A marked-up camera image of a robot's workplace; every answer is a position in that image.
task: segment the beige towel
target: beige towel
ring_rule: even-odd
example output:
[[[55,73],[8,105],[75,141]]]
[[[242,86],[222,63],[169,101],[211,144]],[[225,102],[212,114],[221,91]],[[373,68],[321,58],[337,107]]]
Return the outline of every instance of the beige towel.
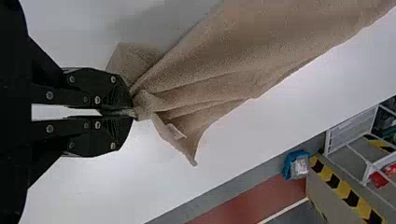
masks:
[[[396,0],[225,0],[163,55],[117,46],[107,71],[130,85],[138,120],[191,164],[204,131],[385,15]]]

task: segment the bolt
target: bolt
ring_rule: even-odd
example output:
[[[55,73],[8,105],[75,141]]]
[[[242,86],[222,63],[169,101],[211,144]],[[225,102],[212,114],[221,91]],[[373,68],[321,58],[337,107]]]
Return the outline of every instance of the bolt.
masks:
[[[53,125],[51,125],[51,124],[47,125],[47,127],[46,127],[47,133],[53,133],[53,130],[54,130]]]
[[[102,124],[99,121],[95,122],[95,129],[100,129],[101,126]]]
[[[116,81],[117,81],[117,78],[116,77],[111,77],[111,83],[116,83]]]
[[[116,149],[116,146],[117,146],[116,143],[111,143],[110,144],[110,149],[114,150],[114,149]]]
[[[70,76],[70,77],[69,77],[69,82],[70,82],[70,83],[75,83],[75,82],[76,82],[76,79],[75,79],[73,76]]]
[[[52,91],[47,91],[46,97],[47,97],[47,100],[52,100],[53,99],[53,92]]]
[[[70,141],[68,148],[73,149],[75,146],[76,146],[76,144],[73,141]]]
[[[96,105],[99,105],[100,102],[101,102],[100,97],[99,97],[99,96],[95,96],[95,104],[96,104]]]

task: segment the white surface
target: white surface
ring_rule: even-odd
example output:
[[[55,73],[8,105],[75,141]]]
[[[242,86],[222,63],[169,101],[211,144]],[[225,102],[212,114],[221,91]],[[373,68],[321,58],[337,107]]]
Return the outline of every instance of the white surface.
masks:
[[[30,34],[56,62],[97,68],[120,40],[169,48],[214,4],[22,0]],[[149,221],[396,94],[395,22],[393,10],[221,119],[205,133],[196,168],[149,121],[134,125],[120,152],[59,160],[30,188],[21,223]]]

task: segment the yellow and black striped tape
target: yellow and black striped tape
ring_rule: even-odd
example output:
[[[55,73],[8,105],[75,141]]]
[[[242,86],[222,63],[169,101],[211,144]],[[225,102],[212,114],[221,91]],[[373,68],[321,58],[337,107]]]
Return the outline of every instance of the yellow and black striped tape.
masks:
[[[396,151],[393,147],[390,147],[389,144],[382,140],[378,140],[375,137],[371,136],[370,134],[364,135],[364,138],[373,146],[379,147],[387,153],[392,153]]]
[[[317,156],[309,159],[312,170],[343,200],[358,216],[370,224],[384,224],[382,218],[350,185],[336,175],[329,166],[321,162]]]

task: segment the towel label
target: towel label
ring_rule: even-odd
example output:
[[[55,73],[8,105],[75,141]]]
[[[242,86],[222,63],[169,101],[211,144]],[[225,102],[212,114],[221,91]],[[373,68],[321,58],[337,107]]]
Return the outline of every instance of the towel label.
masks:
[[[181,132],[175,125],[169,123],[166,124],[166,127],[169,129],[171,134],[174,136],[175,140],[178,140],[180,138],[187,138],[187,136]]]

